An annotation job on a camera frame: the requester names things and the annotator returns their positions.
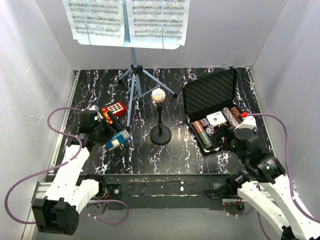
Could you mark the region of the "red white chip row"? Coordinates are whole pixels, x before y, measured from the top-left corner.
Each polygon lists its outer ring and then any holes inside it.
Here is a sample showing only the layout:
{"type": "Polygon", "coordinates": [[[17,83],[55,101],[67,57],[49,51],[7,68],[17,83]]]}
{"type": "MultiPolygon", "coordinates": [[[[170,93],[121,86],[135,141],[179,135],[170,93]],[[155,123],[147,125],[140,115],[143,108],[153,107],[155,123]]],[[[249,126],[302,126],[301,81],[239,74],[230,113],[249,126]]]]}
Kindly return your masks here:
{"type": "Polygon", "coordinates": [[[195,132],[199,135],[200,133],[202,133],[202,132],[204,132],[205,131],[205,129],[204,129],[204,127],[202,126],[202,124],[200,123],[200,121],[194,121],[193,123],[192,123],[192,126],[193,126],[193,128],[194,128],[194,130],[195,130],[195,132]]]}

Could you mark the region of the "blue music stand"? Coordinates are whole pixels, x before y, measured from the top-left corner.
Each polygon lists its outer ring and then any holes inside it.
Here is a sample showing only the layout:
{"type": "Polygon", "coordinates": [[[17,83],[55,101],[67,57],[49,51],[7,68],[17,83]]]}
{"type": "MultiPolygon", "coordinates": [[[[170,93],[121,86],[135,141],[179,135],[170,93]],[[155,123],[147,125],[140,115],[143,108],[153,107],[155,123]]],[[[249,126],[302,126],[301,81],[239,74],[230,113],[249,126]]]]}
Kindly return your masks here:
{"type": "Polygon", "coordinates": [[[132,56],[132,64],[130,68],[123,73],[119,79],[122,80],[124,77],[128,76],[129,74],[132,74],[132,80],[131,80],[131,86],[130,86],[130,96],[129,96],[129,106],[127,110],[127,122],[126,122],[126,128],[129,130],[131,126],[131,115],[132,115],[132,108],[133,108],[133,101],[135,99],[143,98],[145,95],[151,93],[153,90],[158,88],[163,88],[167,92],[173,95],[173,97],[177,97],[177,93],[171,90],[169,87],[167,87],[164,83],[160,82],[155,76],[148,73],[147,70],[142,66],[139,65],[136,58],[136,48],[144,48],[144,49],[167,49],[167,50],[174,50],[177,49],[180,45],[175,44],[168,44],[166,48],[161,48],[161,45],[158,44],[152,44],[148,42],[143,43],[132,43],[130,41],[130,34],[129,34],[129,24],[128,24],[128,15],[127,15],[127,7],[125,2],[125,10],[124,13],[124,29],[125,29],[125,37],[124,37],[124,45],[126,47],[130,47],[131,49],[131,56],[132,56]],[[141,82],[140,78],[141,75],[145,75],[152,79],[156,86],[146,92],[142,92],[141,89],[141,82]]]}

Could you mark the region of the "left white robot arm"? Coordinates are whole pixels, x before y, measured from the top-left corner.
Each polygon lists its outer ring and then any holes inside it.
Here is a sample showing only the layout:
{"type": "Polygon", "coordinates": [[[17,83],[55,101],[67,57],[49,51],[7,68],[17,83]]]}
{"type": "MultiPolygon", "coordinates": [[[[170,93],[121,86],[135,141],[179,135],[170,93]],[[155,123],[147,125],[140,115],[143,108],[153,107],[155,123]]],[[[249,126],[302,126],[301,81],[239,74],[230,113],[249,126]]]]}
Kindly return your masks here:
{"type": "Polygon", "coordinates": [[[111,191],[102,177],[87,176],[79,181],[85,162],[95,146],[115,140],[124,127],[107,108],[83,110],[74,132],[68,134],[64,159],[54,180],[32,203],[39,232],[72,236],[80,213],[87,205],[107,205],[111,191]]]}

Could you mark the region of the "black poker chip case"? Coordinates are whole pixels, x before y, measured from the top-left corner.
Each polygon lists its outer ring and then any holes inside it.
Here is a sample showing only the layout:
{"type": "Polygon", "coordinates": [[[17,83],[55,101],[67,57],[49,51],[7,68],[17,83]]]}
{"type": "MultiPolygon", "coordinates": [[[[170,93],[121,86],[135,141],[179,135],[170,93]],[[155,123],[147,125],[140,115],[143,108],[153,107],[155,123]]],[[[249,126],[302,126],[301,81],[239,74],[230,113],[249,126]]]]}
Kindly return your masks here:
{"type": "Polygon", "coordinates": [[[184,112],[187,116],[188,124],[192,133],[195,135],[199,148],[205,155],[216,152],[219,149],[226,151],[227,139],[223,138],[223,143],[219,147],[210,147],[206,149],[192,123],[200,121],[204,131],[212,141],[212,135],[217,132],[219,125],[229,125],[226,120],[217,126],[211,125],[206,116],[223,108],[234,107],[234,98],[236,95],[237,69],[231,67],[227,70],[221,69],[216,72],[205,74],[195,80],[188,80],[182,84],[184,112]]]}

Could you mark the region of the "sheet music page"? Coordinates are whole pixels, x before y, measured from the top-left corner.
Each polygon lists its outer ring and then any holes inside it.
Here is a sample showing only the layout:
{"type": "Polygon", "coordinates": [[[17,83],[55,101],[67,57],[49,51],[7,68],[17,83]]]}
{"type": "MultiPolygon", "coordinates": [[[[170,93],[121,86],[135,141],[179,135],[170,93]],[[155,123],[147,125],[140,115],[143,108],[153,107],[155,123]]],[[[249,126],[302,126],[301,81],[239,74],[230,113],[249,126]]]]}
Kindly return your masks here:
{"type": "Polygon", "coordinates": [[[125,43],[122,0],[64,0],[62,3],[74,40],[93,46],[125,43]]]}
{"type": "Polygon", "coordinates": [[[189,19],[189,0],[127,0],[131,43],[183,46],[189,19]]]}

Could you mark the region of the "black microphone stand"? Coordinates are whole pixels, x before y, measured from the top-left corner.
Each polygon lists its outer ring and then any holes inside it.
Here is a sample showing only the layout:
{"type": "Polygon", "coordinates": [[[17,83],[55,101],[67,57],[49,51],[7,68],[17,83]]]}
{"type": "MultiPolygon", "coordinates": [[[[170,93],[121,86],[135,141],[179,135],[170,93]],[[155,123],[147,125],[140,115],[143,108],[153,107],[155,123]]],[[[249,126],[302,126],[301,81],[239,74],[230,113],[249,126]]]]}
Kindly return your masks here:
{"type": "Polygon", "coordinates": [[[171,130],[166,125],[163,125],[162,111],[163,111],[163,104],[158,103],[157,104],[158,124],[157,126],[151,129],[150,135],[149,135],[151,142],[157,146],[164,146],[168,144],[172,138],[171,130]]]}

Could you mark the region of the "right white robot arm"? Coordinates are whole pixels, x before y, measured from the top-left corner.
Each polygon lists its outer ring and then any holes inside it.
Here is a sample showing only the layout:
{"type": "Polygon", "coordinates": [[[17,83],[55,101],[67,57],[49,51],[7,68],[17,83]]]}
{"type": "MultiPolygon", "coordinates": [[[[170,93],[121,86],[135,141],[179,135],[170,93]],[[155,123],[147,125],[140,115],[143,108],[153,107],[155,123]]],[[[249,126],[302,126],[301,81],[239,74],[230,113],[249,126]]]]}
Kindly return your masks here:
{"type": "Polygon", "coordinates": [[[260,138],[251,128],[221,124],[213,134],[213,146],[221,144],[235,153],[247,173],[228,177],[227,195],[241,198],[256,209],[277,231],[282,240],[318,240],[320,224],[304,207],[297,207],[289,173],[271,153],[264,152],[260,138]]]}

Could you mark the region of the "blue grey brick toy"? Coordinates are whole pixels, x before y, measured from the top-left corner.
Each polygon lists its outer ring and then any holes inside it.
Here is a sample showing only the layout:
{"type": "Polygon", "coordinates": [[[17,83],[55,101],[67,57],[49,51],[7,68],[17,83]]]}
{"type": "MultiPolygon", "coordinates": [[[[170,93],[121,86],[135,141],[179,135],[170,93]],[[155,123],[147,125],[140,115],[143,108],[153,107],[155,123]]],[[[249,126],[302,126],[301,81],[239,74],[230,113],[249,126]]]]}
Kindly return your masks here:
{"type": "Polygon", "coordinates": [[[125,143],[129,138],[130,138],[130,134],[125,129],[117,133],[115,136],[113,136],[112,139],[105,144],[105,146],[108,151],[112,151],[118,148],[123,143],[125,143]]]}

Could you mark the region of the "left aluminium rail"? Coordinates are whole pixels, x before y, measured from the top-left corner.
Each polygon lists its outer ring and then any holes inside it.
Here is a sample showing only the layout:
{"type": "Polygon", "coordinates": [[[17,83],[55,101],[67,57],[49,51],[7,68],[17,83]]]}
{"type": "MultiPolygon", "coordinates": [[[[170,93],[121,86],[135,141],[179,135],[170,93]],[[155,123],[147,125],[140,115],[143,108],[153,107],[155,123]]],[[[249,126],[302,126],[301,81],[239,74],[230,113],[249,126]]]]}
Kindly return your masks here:
{"type": "MultiPolygon", "coordinates": [[[[71,107],[71,105],[72,105],[72,101],[73,101],[73,98],[74,98],[75,90],[76,90],[76,87],[77,87],[77,84],[78,84],[79,75],[80,75],[80,71],[79,70],[74,70],[73,81],[72,81],[72,85],[71,85],[69,96],[68,96],[67,103],[66,103],[67,107],[71,107]]],[[[65,109],[64,112],[63,112],[61,126],[60,126],[60,129],[59,129],[59,131],[61,131],[61,132],[64,132],[65,129],[66,129],[69,113],[70,113],[70,111],[68,109],[65,109]]],[[[61,147],[61,144],[62,144],[62,140],[63,140],[63,135],[59,134],[58,137],[57,137],[55,146],[54,146],[54,151],[53,151],[53,154],[52,154],[52,157],[51,157],[51,160],[50,160],[49,168],[54,167],[56,165],[56,163],[57,163],[57,159],[58,159],[60,147],[61,147]]]]}

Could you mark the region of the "blue white chip row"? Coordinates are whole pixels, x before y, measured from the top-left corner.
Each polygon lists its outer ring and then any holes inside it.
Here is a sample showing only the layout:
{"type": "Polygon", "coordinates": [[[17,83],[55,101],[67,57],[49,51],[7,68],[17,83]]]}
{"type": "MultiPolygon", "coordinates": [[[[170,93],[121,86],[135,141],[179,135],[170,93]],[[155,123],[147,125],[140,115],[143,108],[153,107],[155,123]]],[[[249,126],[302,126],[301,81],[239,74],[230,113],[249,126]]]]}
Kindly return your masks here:
{"type": "Polygon", "coordinates": [[[221,112],[232,127],[237,127],[239,125],[238,120],[235,118],[228,107],[224,107],[221,112]]]}

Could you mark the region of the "green chip row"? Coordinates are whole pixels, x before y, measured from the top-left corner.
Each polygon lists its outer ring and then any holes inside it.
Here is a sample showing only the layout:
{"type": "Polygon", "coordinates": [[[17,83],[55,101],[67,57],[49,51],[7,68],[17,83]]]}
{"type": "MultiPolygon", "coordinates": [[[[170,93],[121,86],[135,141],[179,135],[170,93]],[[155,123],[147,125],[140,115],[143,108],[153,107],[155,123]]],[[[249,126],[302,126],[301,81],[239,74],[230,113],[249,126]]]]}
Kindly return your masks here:
{"type": "Polygon", "coordinates": [[[209,149],[212,146],[211,139],[209,138],[209,136],[205,131],[200,132],[198,134],[198,137],[205,149],[209,149]]]}

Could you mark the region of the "brown chip row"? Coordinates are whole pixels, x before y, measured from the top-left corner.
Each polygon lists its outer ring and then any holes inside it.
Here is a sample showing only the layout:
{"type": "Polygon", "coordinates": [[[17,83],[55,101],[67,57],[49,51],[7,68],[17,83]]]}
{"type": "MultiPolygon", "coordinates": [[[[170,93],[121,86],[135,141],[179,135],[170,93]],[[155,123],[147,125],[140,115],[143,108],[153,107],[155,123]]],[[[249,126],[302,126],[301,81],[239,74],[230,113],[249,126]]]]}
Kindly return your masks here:
{"type": "Polygon", "coordinates": [[[239,121],[242,113],[238,110],[238,108],[236,106],[233,106],[229,110],[232,113],[232,115],[235,117],[235,119],[239,121]]]}

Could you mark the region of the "white card deck box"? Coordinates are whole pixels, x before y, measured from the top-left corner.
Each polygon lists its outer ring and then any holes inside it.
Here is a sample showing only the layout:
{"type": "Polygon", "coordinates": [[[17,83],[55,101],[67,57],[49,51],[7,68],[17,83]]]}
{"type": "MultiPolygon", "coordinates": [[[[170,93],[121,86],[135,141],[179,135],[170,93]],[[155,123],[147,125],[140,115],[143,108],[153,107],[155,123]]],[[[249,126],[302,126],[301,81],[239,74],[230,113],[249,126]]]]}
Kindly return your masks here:
{"type": "Polygon", "coordinates": [[[213,125],[214,127],[227,122],[225,116],[221,111],[217,111],[207,115],[206,119],[208,120],[209,124],[213,125]]]}

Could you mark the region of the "right sheet music page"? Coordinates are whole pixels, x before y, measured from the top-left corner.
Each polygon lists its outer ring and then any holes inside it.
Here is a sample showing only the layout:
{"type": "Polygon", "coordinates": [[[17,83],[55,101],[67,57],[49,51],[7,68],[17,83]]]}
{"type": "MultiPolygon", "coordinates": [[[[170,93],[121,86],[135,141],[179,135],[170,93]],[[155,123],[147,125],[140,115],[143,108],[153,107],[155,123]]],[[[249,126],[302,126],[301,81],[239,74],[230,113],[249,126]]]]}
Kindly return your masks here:
{"type": "Polygon", "coordinates": [[[189,19],[189,0],[127,0],[131,43],[183,46],[189,19]]]}

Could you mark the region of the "left sheet music page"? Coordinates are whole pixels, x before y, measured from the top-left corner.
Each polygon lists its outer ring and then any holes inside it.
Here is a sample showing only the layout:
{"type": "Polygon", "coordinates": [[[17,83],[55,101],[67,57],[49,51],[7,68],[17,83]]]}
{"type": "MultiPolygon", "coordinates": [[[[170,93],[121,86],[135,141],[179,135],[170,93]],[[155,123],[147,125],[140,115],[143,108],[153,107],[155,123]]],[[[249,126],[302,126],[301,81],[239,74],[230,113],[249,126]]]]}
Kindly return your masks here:
{"type": "Polygon", "coordinates": [[[64,0],[62,3],[74,40],[93,46],[125,43],[122,0],[64,0]]]}

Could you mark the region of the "pink toy microphone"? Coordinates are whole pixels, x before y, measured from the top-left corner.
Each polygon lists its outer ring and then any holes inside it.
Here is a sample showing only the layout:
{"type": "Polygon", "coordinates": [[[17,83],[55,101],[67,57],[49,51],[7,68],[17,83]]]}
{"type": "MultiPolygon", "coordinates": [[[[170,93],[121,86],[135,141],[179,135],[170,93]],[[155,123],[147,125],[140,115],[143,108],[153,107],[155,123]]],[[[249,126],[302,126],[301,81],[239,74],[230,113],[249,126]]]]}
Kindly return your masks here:
{"type": "Polygon", "coordinates": [[[155,103],[162,103],[166,98],[166,93],[161,88],[157,88],[152,91],[151,98],[155,103]]]}

